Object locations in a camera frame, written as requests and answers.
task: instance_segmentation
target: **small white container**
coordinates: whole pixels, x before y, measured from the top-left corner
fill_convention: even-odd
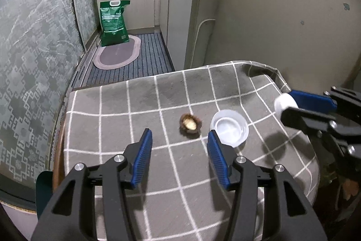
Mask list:
[[[223,109],[217,112],[211,122],[211,130],[215,130],[221,143],[237,147],[248,137],[249,129],[245,118],[238,112]]]

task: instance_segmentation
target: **green bag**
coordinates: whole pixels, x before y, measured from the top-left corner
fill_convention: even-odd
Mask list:
[[[100,20],[102,21],[102,46],[129,41],[124,24],[124,7],[130,0],[111,0],[100,3]]]

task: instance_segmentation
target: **gray checkered tablecloth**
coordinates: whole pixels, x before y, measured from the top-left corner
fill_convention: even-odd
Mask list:
[[[127,192],[137,239],[156,241],[223,240],[233,193],[216,180],[207,156],[207,134],[221,109],[241,113],[250,134],[237,148],[255,164],[283,164],[313,203],[319,166],[308,138],[284,127],[274,115],[273,102],[290,91],[280,73],[255,62],[228,62],[144,77],[71,93],[66,115],[66,172],[79,162],[106,162],[153,132],[149,173],[136,191]],[[193,113],[203,121],[201,137],[179,131],[179,118]],[[258,190],[256,240],[261,239],[263,190]],[[96,189],[99,240],[106,240],[102,191]]]

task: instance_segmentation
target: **silver screw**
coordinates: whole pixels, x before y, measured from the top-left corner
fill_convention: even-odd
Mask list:
[[[335,129],[337,128],[337,123],[335,121],[330,121],[330,126]]]
[[[236,162],[240,164],[244,164],[247,161],[247,159],[244,156],[237,156]]]
[[[277,172],[283,172],[284,170],[285,170],[285,167],[283,165],[276,165]]]
[[[81,171],[82,169],[84,169],[84,164],[78,163],[75,165],[74,169],[77,171]]]
[[[353,145],[349,145],[347,147],[347,151],[349,152],[349,154],[354,154],[355,153],[355,147]]]
[[[125,157],[121,154],[117,154],[115,157],[114,157],[114,161],[116,161],[117,163],[121,163],[122,161],[125,160]]]

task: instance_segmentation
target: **white cable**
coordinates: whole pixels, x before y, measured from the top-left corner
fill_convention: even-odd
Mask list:
[[[194,51],[195,51],[195,49],[196,49],[196,44],[197,44],[199,29],[201,28],[201,25],[202,25],[204,22],[207,22],[207,21],[215,21],[215,19],[205,19],[205,20],[203,20],[202,22],[199,23],[198,29],[197,29],[197,34],[196,34],[196,40],[194,41],[194,46],[193,46],[193,51],[192,51],[192,59],[191,59],[190,68],[192,68],[192,64],[193,64]]]

